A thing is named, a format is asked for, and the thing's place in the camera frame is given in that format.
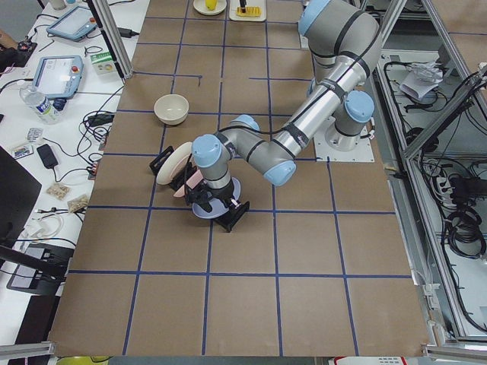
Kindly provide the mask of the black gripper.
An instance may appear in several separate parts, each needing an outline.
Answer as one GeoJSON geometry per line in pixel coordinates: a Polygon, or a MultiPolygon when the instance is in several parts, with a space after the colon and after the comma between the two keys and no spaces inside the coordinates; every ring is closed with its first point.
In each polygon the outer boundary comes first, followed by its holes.
{"type": "Polygon", "coordinates": [[[193,203],[196,203],[207,213],[212,212],[212,198],[219,199],[224,206],[229,209],[229,212],[224,215],[235,214],[240,207],[240,202],[234,197],[234,183],[232,182],[232,178],[230,182],[221,189],[212,189],[203,180],[194,189],[185,188],[185,193],[184,198],[191,207],[193,203]]]}

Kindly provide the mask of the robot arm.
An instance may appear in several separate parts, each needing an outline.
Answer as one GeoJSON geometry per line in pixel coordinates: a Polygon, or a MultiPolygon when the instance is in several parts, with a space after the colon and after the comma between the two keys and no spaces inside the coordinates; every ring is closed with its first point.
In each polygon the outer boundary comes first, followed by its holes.
{"type": "Polygon", "coordinates": [[[228,127],[194,140],[192,156],[203,184],[195,189],[186,186],[184,192],[189,203],[206,213],[212,213],[210,201],[214,198],[229,210],[239,207],[228,167],[235,156],[242,157],[274,186],[284,185],[296,170],[296,156],[377,65],[380,25],[347,2],[310,2],[298,21],[298,32],[307,38],[316,63],[315,84],[282,128],[267,141],[254,119],[241,115],[228,127]]]}

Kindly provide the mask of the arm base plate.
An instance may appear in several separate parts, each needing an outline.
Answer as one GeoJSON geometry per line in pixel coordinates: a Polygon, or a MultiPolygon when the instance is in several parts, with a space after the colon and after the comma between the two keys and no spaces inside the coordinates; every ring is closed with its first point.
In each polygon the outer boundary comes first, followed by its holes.
{"type": "Polygon", "coordinates": [[[366,124],[361,134],[352,138],[335,132],[335,118],[329,117],[314,134],[316,159],[323,162],[373,163],[374,153],[366,124]]]}

